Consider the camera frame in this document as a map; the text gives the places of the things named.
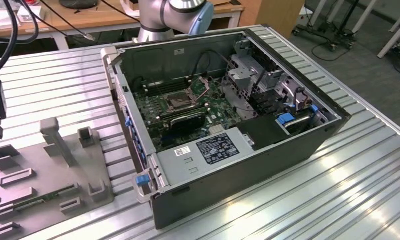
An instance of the white sticker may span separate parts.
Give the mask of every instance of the white sticker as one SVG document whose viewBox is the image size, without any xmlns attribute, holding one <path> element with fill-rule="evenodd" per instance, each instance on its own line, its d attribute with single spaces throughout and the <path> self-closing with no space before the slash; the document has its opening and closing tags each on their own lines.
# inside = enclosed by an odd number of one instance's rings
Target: white sticker
<svg viewBox="0 0 400 240">
<path fill-rule="evenodd" d="M 48 28 L 48 27 L 46 27 L 46 28 L 39 28 L 39 32 L 47 32 L 47 31 L 50 31 L 50 28 Z M 27 29 L 26 32 L 27 32 L 27 33 L 34 33 L 34 32 L 35 32 L 35 29 Z"/>
<path fill-rule="evenodd" d="M 176 153 L 176 157 L 184 155 L 184 154 L 188 154 L 191 153 L 192 151 L 190 150 L 190 147 L 188 146 L 184 146 L 183 148 L 180 149 L 176 149 L 175 150 L 175 153 Z"/>
<path fill-rule="evenodd" d="M 186 49 L 183 48 L 183 49 L 176 49 L 175 50 L 175 55 L 182 55 L 182 54 L 184 54 L 186 53 Z"/>
</svg>

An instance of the side panel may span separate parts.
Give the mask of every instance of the side panel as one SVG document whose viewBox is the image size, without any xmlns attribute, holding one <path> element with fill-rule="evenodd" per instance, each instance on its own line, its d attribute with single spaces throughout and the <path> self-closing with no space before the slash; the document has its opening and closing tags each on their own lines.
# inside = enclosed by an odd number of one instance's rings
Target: side panel
<svg viewBox="0 0 400 240">
<path fill-rule="evenodd" d="M 347 121 L 345 118 L 331 123 L 327 128 L 295 138 L 287 144 L 152 199 L 156 229 L 163 229 L 307 160 Z"/>
</svg>

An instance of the white table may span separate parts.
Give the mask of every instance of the white table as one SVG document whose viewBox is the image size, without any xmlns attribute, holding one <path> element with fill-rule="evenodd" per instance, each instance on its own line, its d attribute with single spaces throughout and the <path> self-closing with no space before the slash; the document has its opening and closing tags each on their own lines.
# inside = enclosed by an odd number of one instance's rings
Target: white table
<svg viewBox="0 0 400 240">
<path fill-rule="evenodd" d="M 271 28 L 250 29 L 353 119 L 308 160 L 162 230 L 131 184 L 136 170 L 100 56 L 110 45 L 11 58 L 0 72 L 8 104 L 0 146 L 44 142 L 39 120 L 50 117 L 63 136 L 99 130 L 116 195 L 24 240 L 400 239 L 400 127 Z"/>
<path fill-rule="evenodd" d="M 230 18 L 228 28 L 236 28 L 239 26 L 240 21 L 240 15 L 242 11 L 232 11 L 227 13 L 219 13 L 214 15 L 214 19 L 226 19 Z M 84 33 L 102 33 L 102 32 L 110 32 L 116 30 L 126 30 L 126 29 L 136 29 L 140 28 L 142 25 L 139 23 L 128 23 L 128 24 L 118 24 L 118 25 L 110 25 L 110 26 L 99 26 L 99 27 L 88 27 L 82 28 L 80 30 Z M 80 33 L 71 29 L 71 30 L 63 30 L 63 32 L 68 36 L 79 35 Z M 30 38 L 30 35 L 20 37 L 20 39 Z M 67 37 L 58 31 L 54 32 L 40 32 L 38 39 L 54 39 L 58 45 L 59 50 L 68 50 L 70 46 L 67 43 Z"/>
</svg>

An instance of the barcode sticker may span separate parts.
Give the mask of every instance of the barcode sticker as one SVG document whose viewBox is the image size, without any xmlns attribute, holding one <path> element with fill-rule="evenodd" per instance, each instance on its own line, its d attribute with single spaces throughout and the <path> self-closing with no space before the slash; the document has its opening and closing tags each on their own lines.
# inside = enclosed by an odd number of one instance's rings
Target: barcode sticker
<svg viewBox="0 0 400 240">
<path fill-rule="evenodd" d="M 188 146 L 184 146 L 183 148 L 175 150 L 176 157 L 179 157 L 179 156 L 182 156 L 184 154 L 188 154 L 191 152 L 192 151 L 190 150 Z"/>
<path fill-rule="evenodd" d="M 40 28 L 40 29 L 39 29 L 39 32 L 47 32 L 47 31 L 50 31 L 50 28 L 48 28 L 48 27 Z M 27 32 L 27 33 L 34 33 L 34 32 L 35 32 L 35 29 L 27 29 L 26 32 Z"/>
</svg>

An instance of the caster wheel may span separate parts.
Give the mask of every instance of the caster wheel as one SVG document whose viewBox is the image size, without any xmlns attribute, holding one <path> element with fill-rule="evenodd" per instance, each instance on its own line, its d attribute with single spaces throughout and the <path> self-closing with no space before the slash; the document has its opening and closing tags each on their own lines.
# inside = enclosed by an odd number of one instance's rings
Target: caster wheel
<svg viewBox="0 0 400 240">
<path fill-rule="evenodd" d="M 300 35 L 300 32 L 302 31 L 299 29 L 295 29 L 292 33 L 294 33 L 295 36 L 298 36 L 298 35 Z"/>
</svg>

